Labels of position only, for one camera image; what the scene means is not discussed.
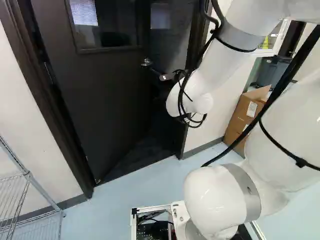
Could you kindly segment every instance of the door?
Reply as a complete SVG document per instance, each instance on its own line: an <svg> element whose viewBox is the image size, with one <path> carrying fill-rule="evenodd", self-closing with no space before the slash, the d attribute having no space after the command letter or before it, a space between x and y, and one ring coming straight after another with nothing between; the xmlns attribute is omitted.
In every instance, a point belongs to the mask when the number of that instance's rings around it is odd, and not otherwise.
<svg viewBox="0 0 320 240"><path fill-rule="evenodd" d="M145 133L150 29L142 0L31 0L54 81L96 182Z"/></svg>

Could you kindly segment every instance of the baseboard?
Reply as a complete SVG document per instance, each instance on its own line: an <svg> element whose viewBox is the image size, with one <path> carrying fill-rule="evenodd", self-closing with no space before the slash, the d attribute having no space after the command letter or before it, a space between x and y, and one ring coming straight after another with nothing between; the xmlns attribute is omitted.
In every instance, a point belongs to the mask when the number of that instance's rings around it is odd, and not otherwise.
<svg viewBox="0 0 320 240"><path fill-rule="evenodd" d="M57 205L62 209L68 209L68 208L71 208L75 205L78 205L78 204L81 204L83 202L87 201L87 198L84 194L81 194L79 196L75 196L75 197L72 197L72 198L69 198L65 201L62 201L62 202L59 202ZM26 220L26 219L30 219L30 218L33 218L33 217L36 217L36 216L39 216L41 214L45 214L45 213L48 213L50 211L53 210L53 207L52 206L47 206L47 207L44 207L44 208L41 208L41 209L38 209L38 210L35 210L35 211L32 211L32 212L29 212L29 213L26 213L26 214L23 214L23 215L20 215L19 216L19 221L23 221L23 220Z"/></svg>
<svg viewBox="0 0 320 240"><path fill-rule="evenodd" d="M223 136L219 137L219 138L217 138L217 139L215 139L213 141L210 141L210 142L208 142L208 143L206 143L204 145L198 146L198 147L196 147L196 148L194 148L194 149L192 149L190 151L184 152L183 155L182 155L181 160L185 160L187 158L190 158L191 156L196 155L196 154L200 153L203 150L206 150L208 148L211 148L214 145L217 145L217 144L221 143L222 139L223 139Z"/></svg>

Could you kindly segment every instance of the white wall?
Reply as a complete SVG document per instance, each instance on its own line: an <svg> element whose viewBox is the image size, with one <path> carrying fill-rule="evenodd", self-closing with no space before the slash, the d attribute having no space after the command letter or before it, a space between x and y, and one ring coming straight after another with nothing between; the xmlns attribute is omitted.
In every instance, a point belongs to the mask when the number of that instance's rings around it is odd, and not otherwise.
<svg viewBox="0 0 320 240"><path fill-rule="evenodd" d="M21 73L0 24L0 134L56 202L82 194ZM17 171L0 149L0 176ZM33 188L22 213L46 207Z"/></svg>
<svg viewBox="0 0 320 240"><path fill-rule="evenodd" d="M306 24L295 52L297 52L300 49L302 44L306 41L307 37L315 27L316 27L316 24L313 24L313 23ZM313 47L309 56L307 57L307 59L305 60L305 62L303 63L303 65L301 66L301 68L299 69L299 71L297 72L297 74L294 76L293 79L296 81L301 81L308 74L320 68L319 60L320 60L320 40L318 40L316 45Z"/></svg>
<svg viewBox="0 0 320 240"><path fill-rule="evenodd" d="M232 0L219 0L218 2L223 14L226 14ZM209 26L209 30L211 28L214 28L212 23ZM256 57L254 56L246 60L223 86L211 92L214 106L200 128L188 129L184 152L207 144L225 134L229 120L245 88L255 60Z"/></svg>

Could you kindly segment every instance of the black door frame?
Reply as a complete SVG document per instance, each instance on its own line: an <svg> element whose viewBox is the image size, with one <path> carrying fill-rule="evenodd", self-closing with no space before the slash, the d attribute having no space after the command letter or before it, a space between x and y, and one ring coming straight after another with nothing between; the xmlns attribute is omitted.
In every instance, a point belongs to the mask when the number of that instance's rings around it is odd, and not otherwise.
<svg viewBox="0 0 320 240"><path fill-rule="evenodd" d="M82 148L77 144L75 136L70 131L70 125L57 105L53 86L47 79L48 75L39 64L33 42L29 37L21 9L16 0L0 2L0 20L21 72L46 124L83 194L90 199L93 195L95 180Z"/></svg>
<svg viewBox="0 0 320 240"><path fill-rule="evenodd" d="M206 0L209 13L212 6ZM17 0L3 0L0 2L0 20L8 37L10 46L19 64L25 81L46 121L56 143L58 144L67 164L75 176L84 195L90 199L96 186L95 179L88 165L86 155L74 132L71 130L68 118L57 104L57 97L53 86L48 79L48 73L38 61L34 43L29 36L25 20ZM199 5L194 3L192 23L187 49L186 68L190 66L204 45L209 23L201 17ZM181 149L177 158L181 159L184 153L188 127L185 126L179 139Z"/></svg>

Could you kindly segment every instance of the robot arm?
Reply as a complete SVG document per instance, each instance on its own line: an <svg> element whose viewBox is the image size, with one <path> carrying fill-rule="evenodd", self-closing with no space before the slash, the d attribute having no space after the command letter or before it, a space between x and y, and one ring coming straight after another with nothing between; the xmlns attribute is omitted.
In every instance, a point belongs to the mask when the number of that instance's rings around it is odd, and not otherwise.
<svg viewBox="0 0 320 240"><path fill-rule="evenodd" d="M208 113L214 104L210 92L228 80L283 18L320 23L320 1L233 0L223 28L185 86L184 92L192 100L183 95L186 112ZM180 115L179 91L177 83L166 101L166 109L172 117Z"/></svg>
<svg viewBox="0 0 320 240"><path fill-rule="evenodd" d="M320 1L233 0L225 25L185 86L184 91L192 99L183 96L186 111L207 113L213 105L209 92L233 74L282 18L320 23ZM319 73L312 76L311 82L292 87L263 117L263 124L273 137L318 168L320 148L312 139L320 136L320 117L314 111L314 103L320 101ZM168 113L173 117L180 115L179 91L176 84L166 101ZM301 98L306 95L309 100L303 101ZM299 102L303 104L295 107L295 111L288 109ZM273 116L280 115L282 121L277 122ZM320 171L297 167L258 126L249 136L245 152L247 159L239 164L202 167L186 178L184 201L190 221L202 235L197 239L230 239L237 225L274 214L286 206L289 200L284 192L296 192L320 180Z"/></svg>

